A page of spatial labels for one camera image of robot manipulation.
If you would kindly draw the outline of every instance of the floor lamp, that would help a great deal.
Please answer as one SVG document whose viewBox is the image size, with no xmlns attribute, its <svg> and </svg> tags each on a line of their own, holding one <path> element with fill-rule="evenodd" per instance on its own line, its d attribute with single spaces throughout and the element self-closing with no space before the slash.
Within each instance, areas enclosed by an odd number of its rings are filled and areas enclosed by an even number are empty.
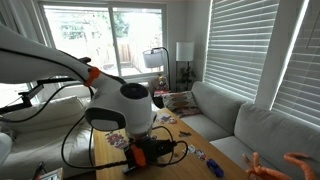
<svg viewBox="0 0 320 180">
<path fill-rule="evenodd" d="M 177 42 L 177 56 L 176 61 L 187 62 L 187 90 L 189 90 L 189 75 L 190 66 L 189 62 L 193 61 L 194 43 L 193 42 Z"/>
<path fill-rule="evenodd" d="M 167 72 L 168 72 L 168 85 L 170 89 L 170 68 L 169 68 L 169 53 L 168 50 L 164 47 L 152 48 L 143 52 L 144 63 L 147 68 L 156 68 L 163 66 L 164 63 L 167 63 Z"/>
</svg>

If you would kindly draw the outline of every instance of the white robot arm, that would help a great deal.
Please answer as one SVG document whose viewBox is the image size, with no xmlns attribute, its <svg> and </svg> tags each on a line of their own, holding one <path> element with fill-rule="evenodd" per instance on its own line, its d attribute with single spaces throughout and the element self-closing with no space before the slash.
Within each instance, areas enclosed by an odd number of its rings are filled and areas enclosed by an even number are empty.
<svg viewBox="0 0 320 180">
<path fill-rule="evenodd" d="M 142 85 L 127 84 L 119 77 L 92 67 L 58 50 L 30 41 L 0 25 L 0 83 L 27 83 L 51 76 L 69 76 L 97 89 L 85 117 L 97 130 L 126 128 L 129 137 L 140 137 L 152 126 L 151 98 Z"/>
</svg>

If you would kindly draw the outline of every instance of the window blinds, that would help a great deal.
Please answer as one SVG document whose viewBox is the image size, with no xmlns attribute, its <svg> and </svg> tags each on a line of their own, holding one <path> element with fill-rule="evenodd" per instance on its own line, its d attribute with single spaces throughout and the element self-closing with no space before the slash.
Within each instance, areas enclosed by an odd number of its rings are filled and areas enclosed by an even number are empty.
<svg viewBox="0 0 320 180">
<path fill-rule="evenodd" d="M 279 0 L 212 5 L 203 81 L 254 101 Z"/>
<path fill-rule="evenodd" d="M 320 125 L 320 5 L 308 6 L 272 110 Z"/>
</svg>

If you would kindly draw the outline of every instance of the wooden table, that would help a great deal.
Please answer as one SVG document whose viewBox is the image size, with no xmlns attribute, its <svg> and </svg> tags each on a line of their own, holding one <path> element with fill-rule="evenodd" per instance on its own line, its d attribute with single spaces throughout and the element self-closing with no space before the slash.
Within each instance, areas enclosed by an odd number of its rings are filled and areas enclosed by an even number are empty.
<svg viewBox="0 0 320 180">
<path fill-rule="evenodd" d="M 207 159 L 214 159 L 219 166 L 224 170 L 224 178 L 222 179 L 246 179 L 245 171 L 232 162 L 217 148 L 212 146 L 207 140 L 202 138 L 198 133 L 186 125 L 182 120 L 175 116 L 167 109 L 161 109 L 158 114 L 167 113 L 177 120 L 176 124 L 161 124 L 155 122 L 154 127 L 163 125 L 167 127 L 175 141 L 184 140 L 188 145 L 193 145 L 196 149 L 201 149 L 207 155 Z M 190 132 L 192 135 L 189 137 L 179 137 L 179 131 Z M 124 130 L 120 130 L 121 134 L 125 136 Z M 124 152 L 120 149 L 111 146 L 105 141 L 106 132 L 94 131 L 94 153 L 96 165 L 103 165 L 106 163 L 117 162 L 125 160 Z M 169 134 L 162 129 L 157 129 L 152 132 L 156 134 L 158 139 L 170 139 Z M 185 145 L 181 144 L 175 147 L 175 154 L 172 161 L 178 160 L 183 156 L 182 150 Z M 170 154 L 159 158 L 161 162 L 167 162 Z M 167 166 L 164 168 L 147 166 L 134 170 L 128 175 L 122 172 L 124 166 L 117 166 L 103 170 L 96 171 L 97 180 L 121 180 L 121 179 L 220 179 L 217 178 L 207 167 L 206 161 L 200 160 L 195 154 L 189 154 L 181 162 Z"/>
</svg>

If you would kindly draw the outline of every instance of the orange object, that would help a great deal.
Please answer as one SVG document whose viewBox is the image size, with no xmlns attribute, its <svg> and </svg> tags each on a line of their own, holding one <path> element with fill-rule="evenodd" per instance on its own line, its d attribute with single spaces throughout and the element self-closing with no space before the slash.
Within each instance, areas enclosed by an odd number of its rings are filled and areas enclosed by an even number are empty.
<svg viewBox="0 0 320 180">
<path fill-rule="evenodd" d="M 89 69 L 89 78 L 87 79 L 86 82 L 84 82 L 83 85 L 86 87 L 89 87 L 91 85 L 92 81 L 95 78 L 99 77 L 99 75 L 100 75 L 100 70 L 97 67 L 91 67 Z"/>
<path fill-rule="evenodd" d="M 246 164 L 248 164 L 248 166 L 250 167 L 250 169 L 246 171 L 248 179 L 251 179 L 250 177 L 251 175 L 253 175 L 253 179 L 255 180 L 258 179 L 258 177 L 262 178 L 263 180 L 291 180 L 289 176 L 282 172 L 261 166 L 259 163 L 259 155 L 257 152 L 254 152 L 252 154 L 253 162 L 251 162 L 246 155 L 242 155 L 242 157 Z M 312 171 L 311 167 L 307 163 L 295 159 L 294 157 L 308 158 L 308 156 L 303 153 L 287 153 L 284 155 L 284 159 L 300 166 L 304 172 L 306 180 L 316 180 L 315 174 Z"/>
<path fill-rule="evenodd" d="M 146 166 L 146 157 L 144 156 L 143 150 L 138 148 L 136 145 L 131 146 L 131 150 L 133 152 L 134 159 L 138 166 Z"/>
</svg>

